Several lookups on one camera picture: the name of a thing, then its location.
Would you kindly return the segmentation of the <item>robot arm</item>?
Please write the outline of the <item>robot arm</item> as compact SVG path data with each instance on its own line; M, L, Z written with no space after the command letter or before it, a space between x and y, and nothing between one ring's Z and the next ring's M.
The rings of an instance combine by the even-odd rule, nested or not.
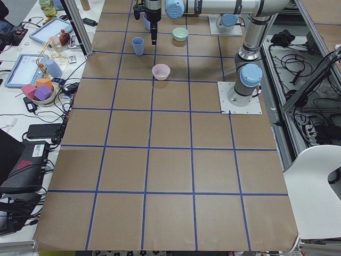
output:
M156 44L158 22L161 11L168 17L178 19L184 14L235 14L249 15L249 24L243 45L236 53L237 80L227 93L230 104L238 107L249 105L252 94L262 80L261 68L255 64L266 32L271 28L277 14L288 5L288 1L274 0L221 0L221 1L137 1L133 6L135 19L145 13L150 22L151 43Z

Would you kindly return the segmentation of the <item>blue cup near arm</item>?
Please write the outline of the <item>blue cup near arm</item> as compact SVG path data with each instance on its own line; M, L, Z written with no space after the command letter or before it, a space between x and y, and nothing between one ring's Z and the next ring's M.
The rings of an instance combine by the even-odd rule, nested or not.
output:
M147 31L150 31L150 21L147 19L147 16L143 15L144 27Z

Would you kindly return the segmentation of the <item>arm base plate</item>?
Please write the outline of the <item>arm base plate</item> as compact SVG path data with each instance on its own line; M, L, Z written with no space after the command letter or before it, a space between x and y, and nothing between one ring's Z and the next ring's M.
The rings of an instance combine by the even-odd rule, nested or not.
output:
M234 90L235 82L217 82L222 114L261 115L262 109L254 88L249 96L240 96Z
M213 36L241 37L239 17L234 14L213 14L209 16L210 34Z

